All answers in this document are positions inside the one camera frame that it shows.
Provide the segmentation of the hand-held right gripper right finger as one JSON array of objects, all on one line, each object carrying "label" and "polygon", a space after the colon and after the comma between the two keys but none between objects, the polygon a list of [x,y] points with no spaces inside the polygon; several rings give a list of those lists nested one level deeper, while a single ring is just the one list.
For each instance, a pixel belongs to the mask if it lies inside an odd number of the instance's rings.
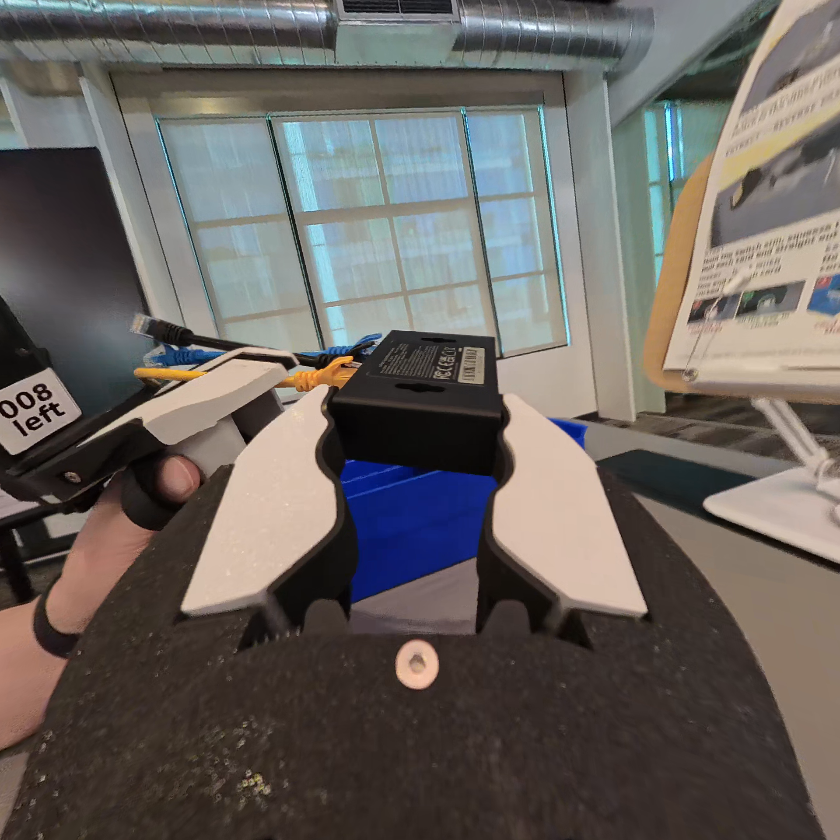
[{"label": "hand-held right gripper right finger", "polygon": [[561,635],[576,613],[646,617],[594,460],[519,396],[501,402],[497,487],[476,556],[476,632],[504,602],[520,605],[532,633]]}]

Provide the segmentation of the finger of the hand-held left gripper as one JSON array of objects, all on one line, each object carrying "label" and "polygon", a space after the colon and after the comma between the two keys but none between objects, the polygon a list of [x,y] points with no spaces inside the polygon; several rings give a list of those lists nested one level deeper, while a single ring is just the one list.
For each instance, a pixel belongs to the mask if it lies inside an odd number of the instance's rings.
[{"label": "finger of the hand-held left gripper", "polygon": [[139,419],[167,453],[191,460],[208,479],[283,413],[277,387],[297,365],[292,354],[226,354],[129,419]]}]

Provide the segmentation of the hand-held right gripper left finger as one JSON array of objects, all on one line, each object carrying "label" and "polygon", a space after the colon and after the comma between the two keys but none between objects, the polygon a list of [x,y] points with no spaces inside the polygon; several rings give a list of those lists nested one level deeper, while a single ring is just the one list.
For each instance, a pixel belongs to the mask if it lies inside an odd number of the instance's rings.
[{"label": "hand-held right gripper left finger", "polygon": [[256,607],[292,628],[318,600],[349,611],[358,542],[340,481],[334,393],[317,386],[237,457],[182,600],[185,616]]}]

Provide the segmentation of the blue plastic bin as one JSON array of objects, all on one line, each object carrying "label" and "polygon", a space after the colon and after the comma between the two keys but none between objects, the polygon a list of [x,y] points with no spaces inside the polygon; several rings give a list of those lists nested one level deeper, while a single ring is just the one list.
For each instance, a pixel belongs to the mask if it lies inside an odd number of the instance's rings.
[{"label": "blue plastic bin", "polygon": [[351,602],[476,556],[491,476],[347,460],[340,476],[359,559]]}]

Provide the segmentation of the black network switch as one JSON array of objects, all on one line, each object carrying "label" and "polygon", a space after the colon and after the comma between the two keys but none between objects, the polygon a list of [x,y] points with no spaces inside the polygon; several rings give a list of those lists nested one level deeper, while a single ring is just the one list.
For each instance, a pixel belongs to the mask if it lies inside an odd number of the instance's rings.
[{"label": "black network switch", "polygon": [[483,335],[390,331],[328,401],[345,458],[490,476],[504,415],[496,350]]}]

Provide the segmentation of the person's left hand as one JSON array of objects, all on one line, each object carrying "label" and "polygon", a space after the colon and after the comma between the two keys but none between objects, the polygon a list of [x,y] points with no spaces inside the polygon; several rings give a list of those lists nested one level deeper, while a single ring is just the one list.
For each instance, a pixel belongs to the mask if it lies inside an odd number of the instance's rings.
[{"label": "person's left hand", "polygon": [[64,633],[85,631],[153,538],[153,531],[141,528],[123,511],[122,491],[129,475],[123,470],[109,482],[78,533],[49,595],[49,619]]}]

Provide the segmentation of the dark rectangular table panel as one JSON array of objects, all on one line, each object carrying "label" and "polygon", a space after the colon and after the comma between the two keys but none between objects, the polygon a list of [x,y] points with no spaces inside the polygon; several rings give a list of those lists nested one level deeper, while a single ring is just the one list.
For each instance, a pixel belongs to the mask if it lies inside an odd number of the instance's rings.
[{"label": "dark rectangular table panel", "polygon": [[643,449],[600,458],[596,464],[634,493],[706,520],[714,519],[704,507],[706,499],[753,480],[738,472]]}]

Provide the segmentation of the black wristband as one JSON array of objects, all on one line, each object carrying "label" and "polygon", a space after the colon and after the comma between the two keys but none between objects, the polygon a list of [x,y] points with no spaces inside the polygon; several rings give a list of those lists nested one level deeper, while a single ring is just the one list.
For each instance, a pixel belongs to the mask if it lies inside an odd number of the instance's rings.
[{"label": "black wristband", "polygon": [[33,614],[33,633],[38,646],[48,655],[67,660],[76,651],[81,635],[60,631],[49,619],[47,605],[55,583],[57,580],[38,597]]}]

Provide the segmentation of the white stand base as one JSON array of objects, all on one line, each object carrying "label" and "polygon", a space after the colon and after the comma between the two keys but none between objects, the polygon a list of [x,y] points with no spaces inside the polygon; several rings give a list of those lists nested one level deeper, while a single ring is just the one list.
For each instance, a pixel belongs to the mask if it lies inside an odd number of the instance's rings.
[{"label": "white stand base", "polygon": [[805,468],[753,479],[703,501],[715,518],[839,564],[838,499]]}]

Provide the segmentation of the printed instruction poster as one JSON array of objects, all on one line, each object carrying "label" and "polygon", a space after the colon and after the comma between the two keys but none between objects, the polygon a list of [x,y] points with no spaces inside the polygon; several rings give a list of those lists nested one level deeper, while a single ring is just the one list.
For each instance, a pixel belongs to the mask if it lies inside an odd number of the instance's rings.
[{"label": "printed instruction poster", "polygon": [[781,2],[702,189],[668,372],[838,369],[839,2]]}]

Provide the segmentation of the large dark wall screen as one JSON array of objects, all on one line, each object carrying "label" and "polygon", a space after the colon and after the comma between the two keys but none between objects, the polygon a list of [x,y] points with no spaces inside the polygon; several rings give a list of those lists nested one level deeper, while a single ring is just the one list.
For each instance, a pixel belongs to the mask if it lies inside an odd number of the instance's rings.
[{"label": "large dark wall screen", "polygon": [[141,392],[151,310],[99,150],[1,152],[1,288],[84,417]]}]

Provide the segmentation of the silver ventilation duct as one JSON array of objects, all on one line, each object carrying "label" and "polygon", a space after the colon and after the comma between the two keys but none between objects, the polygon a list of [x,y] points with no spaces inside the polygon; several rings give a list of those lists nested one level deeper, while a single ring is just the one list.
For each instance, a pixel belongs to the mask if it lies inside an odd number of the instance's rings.
[{"label": "silver ventilation duct", "polygon": [[159,67],[624,70],[648,7],[555,1],[2,1],[2,60]]}]

